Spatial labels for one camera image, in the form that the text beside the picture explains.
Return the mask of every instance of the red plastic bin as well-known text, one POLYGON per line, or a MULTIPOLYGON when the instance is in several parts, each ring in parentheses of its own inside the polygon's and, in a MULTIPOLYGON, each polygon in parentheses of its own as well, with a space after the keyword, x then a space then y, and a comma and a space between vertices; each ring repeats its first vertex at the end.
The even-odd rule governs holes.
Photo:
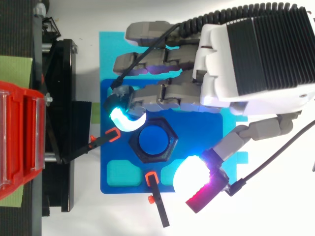
POLYGON ((44 167, 43 94, 0 81, 0 200, 44 167))

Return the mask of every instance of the black coiled cable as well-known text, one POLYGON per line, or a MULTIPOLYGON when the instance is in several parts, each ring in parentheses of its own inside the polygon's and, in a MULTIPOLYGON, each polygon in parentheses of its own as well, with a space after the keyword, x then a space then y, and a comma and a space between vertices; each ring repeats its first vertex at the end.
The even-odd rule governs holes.
POLYGON ((209 14, 204 14, 203 16, 195 17, 193 19, 189 19, 181 23, 179 27, 180 36, 186 38, 193 34, 197 34, 201 32, 202 27, 205 24, 215 24, 222 25, 229 21, 246 18, 246 17, 254 17, 254 16, 262 16, 269 14, 278 14, 282 11, 289 11, 290 9, 297 9, 297 5, 293 4, 290 8, 290 3, 284 4, 280 3, 261 3, 261 4, 250 4, 244 5, 234 8, 228 8, 227 10, 210 12, 209 14))

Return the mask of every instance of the black heat sink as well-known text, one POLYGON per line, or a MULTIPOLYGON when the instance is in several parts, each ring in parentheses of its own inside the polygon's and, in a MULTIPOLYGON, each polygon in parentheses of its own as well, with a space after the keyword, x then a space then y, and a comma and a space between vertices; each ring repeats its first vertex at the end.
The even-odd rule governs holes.
POLYGON ((227 30, 239 95, 315 82, 315 35, 304 7, 227 30))

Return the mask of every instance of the blue round button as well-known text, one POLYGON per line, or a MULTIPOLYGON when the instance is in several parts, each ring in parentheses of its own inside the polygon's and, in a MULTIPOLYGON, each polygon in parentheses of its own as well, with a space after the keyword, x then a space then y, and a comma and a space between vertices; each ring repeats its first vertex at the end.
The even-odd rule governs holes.
POLYGON ((160 126, 149 125, 141 131, 139 145, 149 155, 160 154, 168 146, 168 135, 160 126))

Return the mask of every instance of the orange clip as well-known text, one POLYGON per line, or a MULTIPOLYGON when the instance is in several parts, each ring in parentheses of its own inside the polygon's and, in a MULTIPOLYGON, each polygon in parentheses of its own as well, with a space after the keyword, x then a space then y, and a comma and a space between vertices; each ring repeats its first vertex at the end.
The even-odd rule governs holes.
POLYGON ((120 133, 120 130, 119 130, 117 127, 113 127, 113 128, 111 128, 111 129, 107 130, 107 131, 105 132, 105 134, 108 134, 108 133, 113 132, 113 131, 116 131, 117 136, 116 136, 115 138, 111 139, 109 142, 113 142, 113 141, 119 139, 119 138, 121 137, 121 135, 122 135, 122 134, 120 133))
POLYGON ((90 135, 91 142, 94 142, 96 140, 96 137, 94 135, 90 135))
POLYGON ((150 204, 155 203, 154 197, 152 195, 148 196, 148 200, 150 204))
POLYGON ((150 182, 149 182, 149 176, 151 175, 154 175, 155 178, 156 178, 156 181, 158 183, 158 176, 157 176, 157 173, 155 171, 150 171, 150 172, 147 172, 146 175, 145 175, 145 178, 146 178, 146 182, 147 182, 147 185, 150 187, 150 182))

